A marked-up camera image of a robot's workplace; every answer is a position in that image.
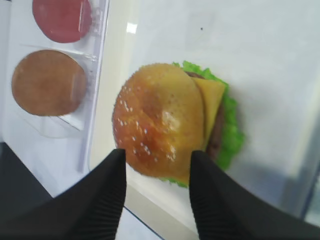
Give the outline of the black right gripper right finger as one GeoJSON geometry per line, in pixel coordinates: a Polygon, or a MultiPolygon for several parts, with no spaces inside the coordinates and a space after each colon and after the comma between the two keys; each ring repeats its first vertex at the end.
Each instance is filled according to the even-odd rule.
{"type": "Polygon", "coordinates": [[[189,198],[201,240],[318,240],[320,229],[257,198],[193,151],[189,198]]]}

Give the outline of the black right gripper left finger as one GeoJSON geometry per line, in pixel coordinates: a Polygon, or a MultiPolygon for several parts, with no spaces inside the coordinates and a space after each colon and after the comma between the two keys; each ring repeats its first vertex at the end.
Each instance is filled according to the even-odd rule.
{"type": "Polygon", "coordinates": [[[114,240],[127,190],[126,154],[114,149],[74,186],[1,223],[2,240],[114,240]]]}

